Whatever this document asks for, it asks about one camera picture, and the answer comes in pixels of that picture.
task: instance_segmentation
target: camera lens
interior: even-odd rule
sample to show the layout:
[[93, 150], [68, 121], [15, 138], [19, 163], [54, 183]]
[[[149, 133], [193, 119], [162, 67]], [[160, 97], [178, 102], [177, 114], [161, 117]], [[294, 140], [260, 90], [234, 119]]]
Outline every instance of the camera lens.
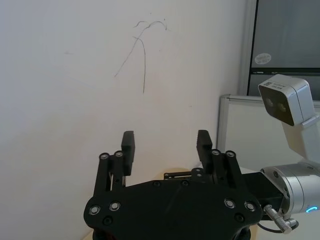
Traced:
[[269, 105], [269, 107], [273, 107], [274, 106], [274, 103], [271, 101], [270, 98], [266, 98], [265, 101], [266, 101], [266, 104]]
[[278, 103], [278, 108], [283, 113], [285, 113], [287, 111], [286, 107], [282, 103]]

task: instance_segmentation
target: metal connector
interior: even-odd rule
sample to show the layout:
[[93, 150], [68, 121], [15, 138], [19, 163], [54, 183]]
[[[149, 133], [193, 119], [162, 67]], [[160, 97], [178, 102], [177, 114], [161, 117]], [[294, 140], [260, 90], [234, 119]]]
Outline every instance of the metal connector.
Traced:
[[271, 205], [266, 205], [263, 210], [266, 212], [266, 214], [271, 218], [271, 220], [274, 221], [274, 223], [278, 226], [278, 228], [283, 232], [284, 234], [289, 234], [292, 231], [292, 228], [290, 227], [291, 222], [286, 222], [278, 213], [276, 210], [272, 208]]

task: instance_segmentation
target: whiteboard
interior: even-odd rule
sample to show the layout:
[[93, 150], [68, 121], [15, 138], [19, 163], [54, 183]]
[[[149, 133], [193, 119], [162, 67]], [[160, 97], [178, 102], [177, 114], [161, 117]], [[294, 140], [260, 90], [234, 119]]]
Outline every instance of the whiteboard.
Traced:
[[247, 0], [1, 0], [0, 239], [79, 240], [102, 152], [194, 167], [239, 81]]
[[[315, 101], [314, 107], [320, 114], [320, 102]], [[260, 171], [263, 167], [293, 164], [302, 159], [288, 147], [281, 122], [267, 113], [261, 97], [222, 96], [218, 128], [217, 148], [235, 151], [241, 167]], [[257, 240], [308, 240], [320, 235], [319, 212], [293, 217], [300, 225], [289, 235], [259, 229]], [[277, 229], [272, 222], [262, 224]]]

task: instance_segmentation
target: white wall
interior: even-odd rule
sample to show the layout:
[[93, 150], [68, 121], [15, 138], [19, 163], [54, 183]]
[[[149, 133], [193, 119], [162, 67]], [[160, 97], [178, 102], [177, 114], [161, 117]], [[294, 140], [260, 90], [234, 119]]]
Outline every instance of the white wall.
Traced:
[[[1, 0], [0, 239], [89, 232], [98, 155], [134, 130], [129, 184], [198, 162], [235, 94], [247, 0]], [[145, 24], [144, 52], [137, 42]]]

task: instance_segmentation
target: blue indicator light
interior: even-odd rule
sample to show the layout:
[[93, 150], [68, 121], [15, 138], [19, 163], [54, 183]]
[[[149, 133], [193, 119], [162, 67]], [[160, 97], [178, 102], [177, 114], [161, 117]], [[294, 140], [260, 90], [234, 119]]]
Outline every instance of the blue indicator light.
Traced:
[[312, 207], [309, 207], [307, 210], [305, 210], [306, 213], [311, 213], [311, 212], [314, 212], [314, 211], [317, 211], [318, 210], [318, 207], [317, 206], [312, 206]]

